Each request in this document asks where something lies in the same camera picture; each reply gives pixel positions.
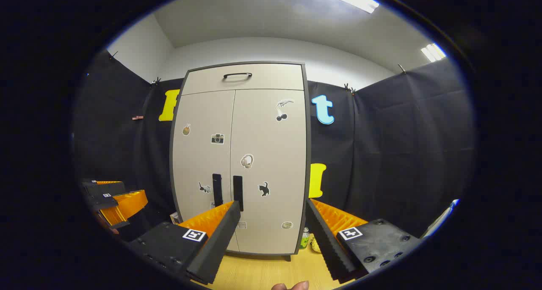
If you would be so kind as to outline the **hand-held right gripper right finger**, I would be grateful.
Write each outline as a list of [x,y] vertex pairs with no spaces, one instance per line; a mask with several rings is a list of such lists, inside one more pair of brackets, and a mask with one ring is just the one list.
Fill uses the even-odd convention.
[[385,219],[366,221],[312,198],[305,215],[332,279],[341,284],[396,263],[422,242]]

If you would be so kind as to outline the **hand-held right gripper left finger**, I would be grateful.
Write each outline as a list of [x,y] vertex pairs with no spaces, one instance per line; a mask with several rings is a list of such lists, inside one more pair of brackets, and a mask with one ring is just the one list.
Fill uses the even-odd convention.
[[228,202],[180,224],[161,223],[127,248],[172,278],[212,284],[240,216],[240,203]]

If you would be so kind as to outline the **grey cabinet door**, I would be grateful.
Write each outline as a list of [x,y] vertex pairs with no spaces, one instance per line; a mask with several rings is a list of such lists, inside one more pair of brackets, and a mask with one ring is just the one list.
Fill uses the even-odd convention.
[[223,203],[232,201],[230,137],[234,91],[182,95],[171,140],[171,176],[178,215],[187,221],[214,205],[212,174],[222,176]]
[[243,178],[242,254],[296,253],[303,217],[307,125],[303,91],[235,92],[231,175]]

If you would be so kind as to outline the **grey double-door shoe cabinet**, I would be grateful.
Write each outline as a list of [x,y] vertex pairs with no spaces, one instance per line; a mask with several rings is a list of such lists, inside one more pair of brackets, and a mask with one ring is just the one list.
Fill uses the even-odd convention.
[[[303,75],[303,79],[304,79],[304,89],[302,91],[304,92],[304,104],[305,104],[305,111],[306,111],[306,118],[307,118],[306,119],[306,125],[307,125],[307,170],[306,170],[306,182],[305,182],[305,184],[306,184],[305,198],[304,198],[304,203],[303,203],[303,217],[302,217],[302,224],[301,224],[301,229],[300,229],[300,236],[299,236],[299,239],[298,239],[298,243],[300,244],[301,236],[302,236],[302,233],[303,233],[303,228],[305,226],[305,214],[304,214],[305,213],[305,201],[308,198],[309,183],[310,183],[310,109],[309,109],[309,105],[308,105],[308,95],[309,95],[309,93],[308,93],[308,88],[307,88],[308,84],[307,84],[307,79],[306,79],[306,70],[305,70],[304,63],[291,62],[291,61],[248,61],[248,62],[237,62],[237,63],[224,63],[224,64],[218,64],[218,65],[214,65],[214,66],[205,66],[205,67],[190,69],[190,70],[188,70],[186,72],[185,77],[187,76],[188,72],[198,70],[198,69],[205,69],[205,68],[216,67],[216,66],[232,66],[234,64],[246,64],[246,63],[286,63],[286,64],[299,64],[300,66],[302,66],[302,75]],[[171,140],[172,140],[172,136],[173,136],[173,133],[174,133],[174,131],[172,129],[172,125],[174,124],[177,101],[182,96],[181,91],[183,89],[183,83],[182,83],[182,86],[180,88],[179,94],[176,97],[176,104],[175,104],[175,107],[174,107],[173,118],[172,118],[172,122],[171,122],[171,136],[170,136],[170,145],[169,145],[169,168],[170,168],[170,177],[171,177],[171,190],[172,190],[172,194],[174,196],[176,211],[178,211],[178,208],[177,208],[177,201],[176,201],[176,197],[175,197],[175,191],[172,188],[172,176],[171,176]],[[231,174],[230,174],[230,184],[231,184],[231,192],[232,192],[232,201],[234,201],[232,175]],[[242,253],[240,253],[240,251],[238,249],[238,243],[237,243],[237,240],[236,240],[235,233],[233,234],[233,236],[232,236],[232,238],[231,238],[231,240],[229,242],[227,250],[229,252],[231,252],[231,253],[242,254]],[[287,254],[287,255],[255,254],[255,255],[257,255],[259,257],[278,257],[278,256],[290,257],[291,256],[290,254]]]

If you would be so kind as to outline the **grey cabinet drawer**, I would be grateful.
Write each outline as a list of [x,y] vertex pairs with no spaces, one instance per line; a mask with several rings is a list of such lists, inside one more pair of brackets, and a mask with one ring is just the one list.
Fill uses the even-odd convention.
[[[242,72],[252,73],[252,77],[236,75],[223,79],[225,74]],[[286,63],[246,63],[198,69],[188,72],[181,94],[249,89],[302,91],[302,66]]]

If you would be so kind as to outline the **white bag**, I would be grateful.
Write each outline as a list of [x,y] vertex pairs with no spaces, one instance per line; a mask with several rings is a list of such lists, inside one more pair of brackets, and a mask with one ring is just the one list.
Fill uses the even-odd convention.
[[459,199],[453,200],[445,209],[445,211],[443,211],[443,213],[441,213],[441,215],[439,215],[439,217],[437,217],[437,219],[435,219],[435,221],[432,222],[430,226],[428,226],[424,234],[422,234],[421,238],[432,236],[432,234],[434,234],[443,225],[443,223],[445,223],[445,221],[447,220],[449,215],[451,215],[458,203]]

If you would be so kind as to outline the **black backdrop cloth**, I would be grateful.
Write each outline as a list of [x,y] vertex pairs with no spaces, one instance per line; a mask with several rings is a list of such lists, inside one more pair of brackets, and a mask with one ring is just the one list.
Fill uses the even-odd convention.
[[[76,173],[146,191],[148,205],[120,229],[132,240],[175,212],[166,92],[183,79],[150,83],[99,53],[74,105]],[[308,81],[333,106],[330,125],[312,121],[312,163],[327,166],[320,201],[363,219],[383,218],[416,237],[462,196],[476,147],[468,91],[448,60],[381,80],[350,95]],[[144,119],[132,120],[143,115]]]

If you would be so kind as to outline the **small ceiling light panel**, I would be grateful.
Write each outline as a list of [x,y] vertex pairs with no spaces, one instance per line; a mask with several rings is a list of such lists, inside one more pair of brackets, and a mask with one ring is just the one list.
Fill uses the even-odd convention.
[[436,43],[428,44],[425,47],[422,47],[420,51],[430,63],[437,62],[446,58],[446,54]]

